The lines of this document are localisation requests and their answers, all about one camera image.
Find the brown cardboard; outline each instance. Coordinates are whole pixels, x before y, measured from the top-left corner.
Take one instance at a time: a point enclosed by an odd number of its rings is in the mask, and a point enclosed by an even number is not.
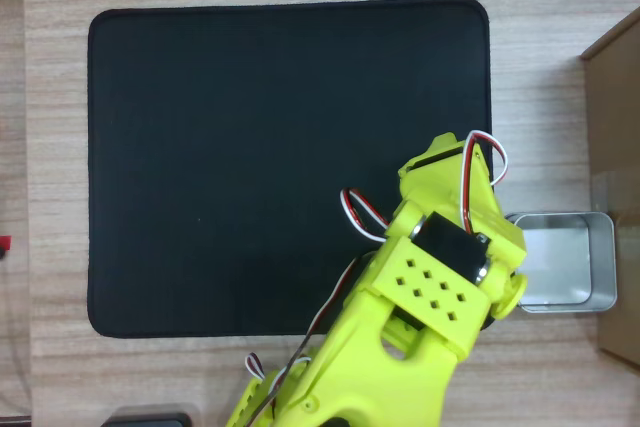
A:
[[[640,8],[583,54],[594,210],[616,226],[618,300],[598,345],[640,365]]]

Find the mouse pad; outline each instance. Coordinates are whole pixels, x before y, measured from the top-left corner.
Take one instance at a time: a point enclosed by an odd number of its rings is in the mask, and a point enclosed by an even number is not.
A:
[[[376,248],[340,189],[390,218],[407,160],[491,128],[474,0],[112,10],[88,55],[88,313],[107,336],[305,332]]]

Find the yellow robotic arm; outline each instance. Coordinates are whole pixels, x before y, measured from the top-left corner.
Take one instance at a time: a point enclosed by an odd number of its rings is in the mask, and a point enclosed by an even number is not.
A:
[[[447,385],[489,317],[524,293],[526,250],[504,219],[482,151],[471,157],[470,217],[460,218],[464,143],[451,133],[399,171],[403,201],[322,346],[294,365],[253,427],[436,427]],[[392,355],[385,344],[392,345]],[[227,427],[247,427],[276,372],[247,387]]]

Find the metal tin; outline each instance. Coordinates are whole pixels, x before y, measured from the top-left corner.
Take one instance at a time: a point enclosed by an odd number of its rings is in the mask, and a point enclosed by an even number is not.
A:
[[[617,298],[614,228],[603,212],[530,212],[507,217],[524,232],[527,312],[602,312]]]

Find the red and white wire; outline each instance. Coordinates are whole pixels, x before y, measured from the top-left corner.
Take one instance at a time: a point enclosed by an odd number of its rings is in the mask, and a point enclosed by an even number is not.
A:
[[[389,222],[369,203],[369,201],[357,190],[355,189],[342,189],[340,191],[340,204],[342,204],[342,208],[344,209],[345,214],[347,214],[347,218],[349,222],[355,227],[355,229],[360,232],[367,239],[373,240],[375,242],[383,243],[386,239],[379,235],[372,234],[365,227],[362,219],[353,208],[351,204],[350,197],[356,199],[356,201],[362,206],[362,208],[371,216],[373,220],[375,220],[382,228],[385,230],[389,227]]]
[[[469,212],[471,161],[473,160],[473,148],[478,139],[489,142],[498,151],[498,154],[500,154],[504,163],[500,175],[491,182],[492,186],[504,179],[504,176],[507,174],[507,169],[509,168],[509,157],[507,155],[507,151],[498,139],[482,130],[472,130],[469,132],[469,135],[467,135],[464,142],[464,148],[462,149],[462,163],[460,171],[460,220],[464,229],[469,233],[473,232]]]
[[[296,364],[296,363],[308,362],[308,361],[311,360],[311,358],[309,358],[309,357],[301,357],[300,354],[302,353],[302,351],[304,350],[305,346],[309,342],[309,339],[311,338],[311,335],[313,334],[313,331],[317,327],[317,325],[320,322],[320,320],[322,319],[322,317],[327,312],[327,309],[331,306],[331,304],[335,301],[336,297],[340,293],[342,287],[344,286],[344,283],[345,283],[347,277],[349,276],[349,273],[351,272],[351,270],[356,265],[356,263],[358,262],[359,259],[360,259],[359,257],[356,257],[355,259],[353,259],[351,261],[351,263],[347,266],[347,268],[344,270],[344,272],[342,272],[342,275],[338,279],[338,282],[336,283],[336,286],[333,288],[333,292],[331,292],[331,295],[329,296],[327,301],[324,303],[324,305],[322,307],[320,307],[320,310],[318,310],[318,313],[315,315],[315,317],[311,321],[311,324],[309,324],[309,328],[307,329],[307,333],[304,336],[304,339],[302,339],[302,342],[300,343],[298,348],[296,349],[296,352],[293,354],[293,356],[291,356],[291,359],[289,359],[289,362],[287,363],[287,365],[280,372],[278,372],[278,374],[276,375],[276,378],[274,378],[274,381],[271,384],[271,387],[269,388],[269,393],[267,394],[265,399],[260,403],[260,405],[258,405],[256,410],[253,412],[253,414],[249,418],[249,422],[246,424],[245,427],[253,426],[254,422],[269,407],[271,402],[273,402],[273,400],[278,395],[278,391],[280,390],[280,387],[284,383],[284,380],[287,378],[287,375],[289,375],[289,372],[291,371],[291,367],[293,367],[294,364]]]
[[[251,352],[244,358],[244,366],[247,368],[249,373],[253,375],[258,380],[264,380],[264,369],[262,368],[262,364],[260,363],[260,359],[258,356]]]
[[[293,362],[293,365],[299,364],[300,362],[311,362],[311,357],[306,357],[306,356],[299,357]],[[286,368],[287,367],[285,366],[282,369],[280,369],[280,372],[278,372],[276,376],[273,378],[273,382],[271,382],[271,387],[269,387],[269,393],[273,392],[273,389],[275,389],[276,385],[280,381],[280,378],[284,375],[284,371]]]

